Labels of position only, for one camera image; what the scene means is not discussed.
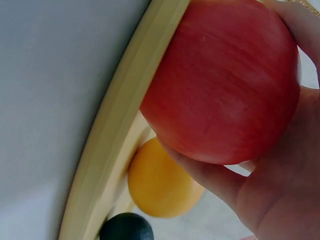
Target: red apple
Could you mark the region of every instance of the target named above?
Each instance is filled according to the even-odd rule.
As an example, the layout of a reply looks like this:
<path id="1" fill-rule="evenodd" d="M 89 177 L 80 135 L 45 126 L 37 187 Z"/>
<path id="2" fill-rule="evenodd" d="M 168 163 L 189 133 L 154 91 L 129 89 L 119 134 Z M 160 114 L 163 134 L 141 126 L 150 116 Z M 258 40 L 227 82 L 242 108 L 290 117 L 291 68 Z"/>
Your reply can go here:
<path id="1" fill-rule="evenodd" d="M 286 25 L 262 3 L 192 1 L 140 109 L 163 142 L 192 159 L 255 159 L 294 115 L 299 59 Z"/>

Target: hand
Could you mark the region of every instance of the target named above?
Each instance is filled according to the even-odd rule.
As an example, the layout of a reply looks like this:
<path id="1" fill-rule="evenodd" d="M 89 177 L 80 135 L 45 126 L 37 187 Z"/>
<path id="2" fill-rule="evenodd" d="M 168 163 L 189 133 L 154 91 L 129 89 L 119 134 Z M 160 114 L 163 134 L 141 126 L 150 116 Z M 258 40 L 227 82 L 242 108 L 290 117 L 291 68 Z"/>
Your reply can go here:
<path id="1" fill-rule="evenodd" d="M 320 19 L 294 2 L 265 0 L 287 24 L 320 75 Z M 320 239 L 319 90 L 301 88 L 300 102 L 282 139 L 267 155 L 246 163 L 249 177 L 198 162 L 168 146 L 205 188 L 225 201 L 259 240 Z"/>

